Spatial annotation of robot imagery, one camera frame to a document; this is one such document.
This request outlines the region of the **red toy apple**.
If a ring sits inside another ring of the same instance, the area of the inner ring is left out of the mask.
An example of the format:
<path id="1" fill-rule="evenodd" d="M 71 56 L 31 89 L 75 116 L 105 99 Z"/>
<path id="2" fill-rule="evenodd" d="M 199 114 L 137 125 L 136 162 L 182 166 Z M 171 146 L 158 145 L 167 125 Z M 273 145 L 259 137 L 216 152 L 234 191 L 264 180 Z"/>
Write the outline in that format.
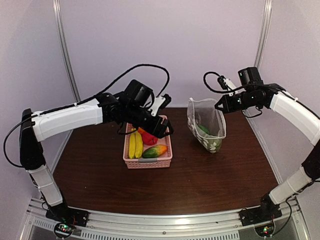
<path id="1" fill-rule="evenodd" d="M 142 134 L 142 142 L 147 146 L 152 146 L 152 145 L 157 144 L 158 138 L 147 133 L 147 132 L 144 132 Z"/>

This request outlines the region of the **green orange toy mango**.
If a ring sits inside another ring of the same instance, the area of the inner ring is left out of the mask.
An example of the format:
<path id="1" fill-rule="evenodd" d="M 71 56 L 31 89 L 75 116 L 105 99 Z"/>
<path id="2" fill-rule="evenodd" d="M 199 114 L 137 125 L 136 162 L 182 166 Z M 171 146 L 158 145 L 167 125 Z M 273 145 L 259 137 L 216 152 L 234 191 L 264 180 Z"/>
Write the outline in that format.
<path id="1" fill-rule="evenodd" d="M 142 153 L 144 159 L 157 158 L 168 151 L 168 147 L 164 144 L 158 144 L 146 149 Z"/>

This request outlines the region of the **clear dotted zip bag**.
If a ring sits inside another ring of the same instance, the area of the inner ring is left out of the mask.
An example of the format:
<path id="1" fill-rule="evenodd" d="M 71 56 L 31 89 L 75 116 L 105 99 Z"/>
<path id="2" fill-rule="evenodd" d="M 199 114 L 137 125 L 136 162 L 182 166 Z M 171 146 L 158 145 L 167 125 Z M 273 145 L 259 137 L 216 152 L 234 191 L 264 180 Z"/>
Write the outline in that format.
<path id="1" fill-rule="evenodd" d="M 187 125 L 195 138 L 197 132 L 196 125 L 202 125 L 207 128 L 209 134 L 214 138 L 223 140 L 226 137 L 226 120 L 224 114 L 215 109 L 217 102 L 218 101 L 213 98 L 205 98 L 202 100 L 194 100 L 192 97 L 189 98 Z"/>

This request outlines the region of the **green striped toy watermelon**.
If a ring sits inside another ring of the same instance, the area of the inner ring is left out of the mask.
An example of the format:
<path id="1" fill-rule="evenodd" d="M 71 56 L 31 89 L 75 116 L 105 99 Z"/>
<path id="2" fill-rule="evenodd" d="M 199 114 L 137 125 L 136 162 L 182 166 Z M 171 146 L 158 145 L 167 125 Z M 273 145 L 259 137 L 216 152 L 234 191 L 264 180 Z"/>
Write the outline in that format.
<path id="1" fill-rule="evenodd" d="M 222 138 L 216 138 L 209 134 L 209 130 L 201 124 L 196 125 L 196 138 L 210 153 L 217 153 L 222 146 Z"/>

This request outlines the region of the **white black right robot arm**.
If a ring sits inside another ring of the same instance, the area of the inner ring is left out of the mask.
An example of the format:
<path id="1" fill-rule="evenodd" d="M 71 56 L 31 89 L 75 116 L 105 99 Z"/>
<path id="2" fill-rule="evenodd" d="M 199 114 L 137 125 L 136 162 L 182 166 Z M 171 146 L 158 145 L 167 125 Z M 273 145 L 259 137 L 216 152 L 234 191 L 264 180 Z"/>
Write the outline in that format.
<path id="1" fill-rule="evenodd" d="M 259 220 L 269 220 L 277 215 L 279 206 L 289 197 L 300 194 L 305 188 L 320 179 L 320 117 L 293 97 L 285 88 L 276 83 L 265 83 L 256 67 L 238 71 L 241 85 L 236 87 L 223 75 L 217 76 L 222 88 L 222 97 L 215 108 L 224 114 L 240 112 L 251 107 L 261 111 L 268 109 L 278 115 L 273 126 L 279 133 L 274 137 L 274 145 L 292 150 L 309 145 L 303 151 L 305 160 L 298 169 L 287 176 L 277 187 L 266 193 L 256 210 Z"/>

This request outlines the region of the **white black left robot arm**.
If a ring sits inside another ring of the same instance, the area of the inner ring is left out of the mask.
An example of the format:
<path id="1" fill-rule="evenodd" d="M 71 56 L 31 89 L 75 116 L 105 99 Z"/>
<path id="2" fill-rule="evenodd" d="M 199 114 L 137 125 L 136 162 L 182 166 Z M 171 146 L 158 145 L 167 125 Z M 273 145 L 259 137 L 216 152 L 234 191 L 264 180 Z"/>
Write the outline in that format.
<path id="1" fill-rule="evenodd" d="M 67 222 L 72 211 L 47 167 L 42 141 L 77 128 L 111 122 L 131 124 L 161 139 L 173 133 L 170 122 L 158 114 L 170 102 L 168 94 L 154 96 L 151 88 L 134 79 L 116 94 L 99 93 L 89 101 L 57 110 L 24 110 L 19 134 L 20 163 L 35 181 L 53 216 Z"/>

